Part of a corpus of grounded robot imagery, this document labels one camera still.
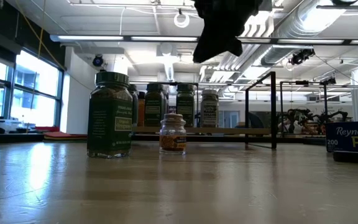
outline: table surface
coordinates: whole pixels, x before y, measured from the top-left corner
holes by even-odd
[[[0,145],[0,223],[358,223],[358,164],[321,146],[132,148],[108,160],[85,143]]]

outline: wooden shelf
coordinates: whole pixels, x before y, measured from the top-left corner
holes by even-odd
[[[185,128],[187,133],[214,133],[214,134],[270,134],[269,128]],[[133,127],[137,133],[160,132],[160,127]]]

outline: green lid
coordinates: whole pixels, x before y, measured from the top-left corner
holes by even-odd
[[[178,91],[194,91],[194,85],[181,83],[177,86]]]
[[[162,91],[162,84],[158,83],[149,83],[147,84],[147,91]]]
[[[129,86],[129,77],[125,74],[117,72],[98,72],[96,74],[95,83],[97,85],[103,83],[115,83],[118,85],[123,85],[125,87]]]
[[[129,84],[128,91],[137,91],[137,87],[134,84]]]

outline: green jar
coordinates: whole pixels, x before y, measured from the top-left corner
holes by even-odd
[[[139,100],[137,98],[137,88],[136,85],[130,84],[128,88],[129,93],[132,96],[132,125],[137,126],[138,110],[139,110]]]
[[[149,83],[145,95],[144,126],[160,127],[165,113],[165,97],[163,86],[158,83]]]
[[[128,156],[131,149],[132,97],[129,78],[116,72],[96,74],[97,88],[89,100],[89,157]]]
[[[185,127],[194,126],[194,85],[178,84],[177,114],[183,115]]]

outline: jar label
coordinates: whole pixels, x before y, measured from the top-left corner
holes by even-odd
[[[90,99],[88,149],[118,151],[131,148],[132,102]]]
[[[201,125],[217,125],[218,123],[218,102],[201,102]]]
[[[186,148],[186,136],[161,135],[160,147],[166,151],[184,151]]]
[[[178,98],[177,114],[181,114],[186,121],[186,127],[193,127],[194,123],[194,98]]]
[[[146,100],[145,101],[145,126],[161,126],[161,100]]]

